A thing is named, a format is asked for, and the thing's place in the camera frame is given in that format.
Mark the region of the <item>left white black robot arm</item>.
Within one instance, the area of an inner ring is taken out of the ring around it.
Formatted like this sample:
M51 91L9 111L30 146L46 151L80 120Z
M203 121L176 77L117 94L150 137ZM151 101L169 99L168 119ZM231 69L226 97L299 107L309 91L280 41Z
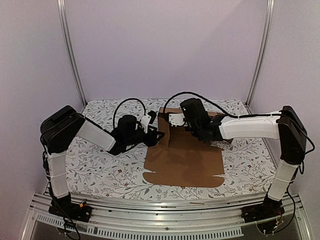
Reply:
M72 202L67 184L66 156L76 139L113 156L123 154L139 144L154 147L165 135L152 125L156 116L152 110L140 120L133 115L124 115L112 131L78 113L70 105L47 118L40 126L40 143L51 197L49 213L75 220L91 214L92 209L85 200L81 203Z

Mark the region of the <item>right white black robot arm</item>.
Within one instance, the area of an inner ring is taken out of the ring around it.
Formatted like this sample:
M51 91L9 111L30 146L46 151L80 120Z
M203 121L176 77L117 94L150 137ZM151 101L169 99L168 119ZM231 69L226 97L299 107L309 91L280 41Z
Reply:
M280 141L280 162L263 202L243 207L241 216L246 223L250 223L282 215L282 198L305 159L306 145L310 140L293 108L284 106L282 110L271 113L240 116L224 113L210 117L199 98L184 100L180 103L180 108L190 133L199 141L235 138Z

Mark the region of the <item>brown cardboard box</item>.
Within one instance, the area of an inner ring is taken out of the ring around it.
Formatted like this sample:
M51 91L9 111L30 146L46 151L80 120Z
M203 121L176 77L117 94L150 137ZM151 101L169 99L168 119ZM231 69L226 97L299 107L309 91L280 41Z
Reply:
M148 147L143 178L154 185L217 188L224 181L223 150L199 141L183 127L165 121L163 108L157 116L158 130L164 137Z

